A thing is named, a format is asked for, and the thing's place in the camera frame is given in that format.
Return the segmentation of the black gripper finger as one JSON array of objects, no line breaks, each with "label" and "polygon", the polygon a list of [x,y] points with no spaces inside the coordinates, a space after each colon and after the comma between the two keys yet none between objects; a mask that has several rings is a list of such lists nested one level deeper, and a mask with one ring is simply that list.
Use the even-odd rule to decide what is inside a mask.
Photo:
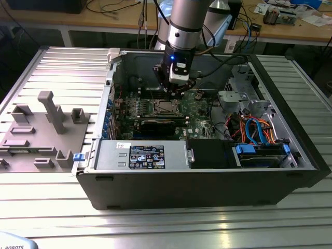
[{"label": "black gripper finger", "polygon": [[169,81],[170,67],[163,64],[157,64],[153,67],[153,72],[159,85],[164,89],[164,91],[171,93],[171,83]]},{"label": "black gripper finger", "polygon": [[190,78],[184,85],[172,85],[172,99],[182,99],[185,92],[192,89],[197,84],[196,79]]}]

